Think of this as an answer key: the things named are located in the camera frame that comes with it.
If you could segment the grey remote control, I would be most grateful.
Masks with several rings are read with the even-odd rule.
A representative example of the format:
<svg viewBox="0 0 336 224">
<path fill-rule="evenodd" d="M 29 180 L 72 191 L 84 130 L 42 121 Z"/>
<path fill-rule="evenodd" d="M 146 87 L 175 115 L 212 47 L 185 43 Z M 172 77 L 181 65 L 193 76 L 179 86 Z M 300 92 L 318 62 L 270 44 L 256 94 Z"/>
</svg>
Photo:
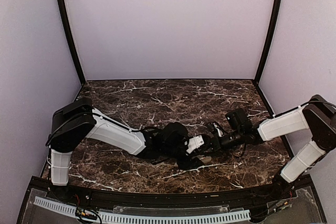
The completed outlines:
<svg viewBox="0 0 336 224">
<path fill-rule="evenodd" d="M 199 155 L 197 156 L 197 158 L 200 162 L 202 162 L 203 165 L 209 163 L 212 160 L 210 156 L 204 156 L 204 155 Z"/>
</svg>

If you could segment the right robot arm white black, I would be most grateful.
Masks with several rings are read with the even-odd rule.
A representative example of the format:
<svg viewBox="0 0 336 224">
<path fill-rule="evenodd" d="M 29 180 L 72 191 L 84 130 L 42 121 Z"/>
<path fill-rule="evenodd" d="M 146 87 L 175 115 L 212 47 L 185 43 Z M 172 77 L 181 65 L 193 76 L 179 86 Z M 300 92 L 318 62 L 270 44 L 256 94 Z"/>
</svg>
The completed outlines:
<svg viewBox="0 0 336 224">
<path fill-rule="evenodd" d="M 280 179 L 268 187 L 268 195 L 273 200 L 280 199 L 287 193 L 289 183 L 335 149 L 335 105 L 320 95 L 257 124 L 252 124 L 242 108 L 225 116 L 231 132 L 224 131 L 217 122 L 207 126 L 214 136 L 212 145 L 215 151 L 241 144 L 259 145 L 302 130 L 311 132 L 311 140 L 281 169 Z"/>
</svg>

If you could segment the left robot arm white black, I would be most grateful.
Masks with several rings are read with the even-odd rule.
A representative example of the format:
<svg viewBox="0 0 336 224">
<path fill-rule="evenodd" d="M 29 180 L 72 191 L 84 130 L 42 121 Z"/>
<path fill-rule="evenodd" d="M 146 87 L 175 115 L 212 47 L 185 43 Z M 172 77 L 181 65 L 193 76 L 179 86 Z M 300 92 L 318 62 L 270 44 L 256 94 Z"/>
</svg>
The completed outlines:
<svg viewBox="0 0 336 224">
<path fill-rule="evenodd" d="M 199 164 L 193 157 L 205 145 L 202 136 L 189 137 L 181 123 L 169 123 L 163 129 L 149 126 L 137 130 L 107 117 L 93 107 L 90 99 L 79 99 L 53 114 L 46 142 L 51 150 L 53 191 L 63 201 L 74 197 L 74 189 L 68 185 L 70 158 L 85 138 L 118 147 L 142 159 L 172 157 L 177 159 L 180 168 L 186 169 Z"/>
</svg>

